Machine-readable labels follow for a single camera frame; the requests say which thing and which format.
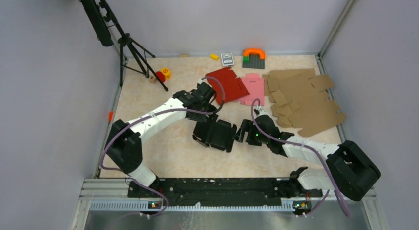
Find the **black corrugated paper box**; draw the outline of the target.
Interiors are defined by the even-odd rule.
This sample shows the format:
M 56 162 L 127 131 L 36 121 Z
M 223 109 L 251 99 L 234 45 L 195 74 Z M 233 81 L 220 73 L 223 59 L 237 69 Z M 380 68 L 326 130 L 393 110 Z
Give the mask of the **black corrugated paper box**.
M 192 138 L 204 147 L 212 147 L 230 153 L 234 141 L 242 143 L 245 132 L 250 130 L 251 121 L 243 119 L 239 128 L 235 124 L 218 119 L 215 115 L 205 122 L 197 122 Z

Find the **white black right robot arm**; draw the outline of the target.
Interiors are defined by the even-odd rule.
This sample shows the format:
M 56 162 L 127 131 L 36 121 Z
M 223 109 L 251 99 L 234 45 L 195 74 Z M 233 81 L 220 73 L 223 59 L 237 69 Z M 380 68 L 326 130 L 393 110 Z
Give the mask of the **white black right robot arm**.
M 329 144 L 281 132 L 267 114 L 254 118 L 251 127 L 249 137 L 258 146 L 264 144 L 276 155 L 323 167 L 321 170 L 298 169 L 296 179 L 290 182 L 290 191 L 295 196 L 304 196 L 311 189 L 327 189 L 360 201 L 381 177 L 379 168 L 353 141 Z

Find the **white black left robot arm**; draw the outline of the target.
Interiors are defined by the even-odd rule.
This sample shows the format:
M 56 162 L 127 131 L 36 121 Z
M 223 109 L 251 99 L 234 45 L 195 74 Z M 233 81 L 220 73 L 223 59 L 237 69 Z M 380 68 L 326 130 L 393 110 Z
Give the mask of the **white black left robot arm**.
M 210 106 L 215 89 L 200 82 L 189 92 L 176 92 L 168 101 L 143 116 L 111 126 L 104 149 L 107 155 L 128 177 L 140 183 L 140 191 L 147 197 L 158 192 L 156 174 L 143 162 L 142 145 L 162 129 L 182 119 L 204 121 L 215 110 Z

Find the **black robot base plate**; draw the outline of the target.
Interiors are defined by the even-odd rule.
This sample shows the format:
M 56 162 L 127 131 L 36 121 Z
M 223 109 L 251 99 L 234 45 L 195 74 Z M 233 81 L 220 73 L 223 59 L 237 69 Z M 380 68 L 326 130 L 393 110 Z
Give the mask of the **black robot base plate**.
M 150 185 L 153 192 L 131 181 L 129 198 L 154 198 L 160 194 L 170 206 L 254 207 L 279 206 L 282 199 L 322 197 L 321 190 L 305 190 L 296 178 L 166 178 Z

